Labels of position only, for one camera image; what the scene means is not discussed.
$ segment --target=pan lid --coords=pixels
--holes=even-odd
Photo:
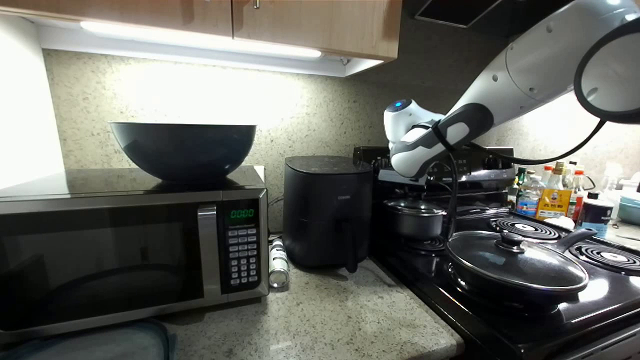
[[[511,286],[564,293],[578,292],[589,282],[576,261],[513,233],[461,231],[446,247],[457,264]]]
[[[434,204],[419,199],[385,200],[384,204],[392,211],[400,214],[431,216],[444,215],[445,211]]]

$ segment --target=green digital display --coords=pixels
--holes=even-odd
[[[251,218],[253,217],[253,209],[232,210],[231,218]]]

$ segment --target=black air fryer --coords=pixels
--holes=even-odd
[[[369,250],[372,182],[371,166],[351,158],[286,158],[282,239],[291,261],[355,272]]]

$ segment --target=microwave keypad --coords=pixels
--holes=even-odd
[[[227,231],[230,274],[228,281],[232,288],[255,285],[259,281],[257,242],[256,228]]]

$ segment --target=lid knob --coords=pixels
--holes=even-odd
[[[516,253],[523,253],[525,249],[522,247],[524,238],[518,234],[504,231],[500,234],[500,239],[495,240],[495,246]]]

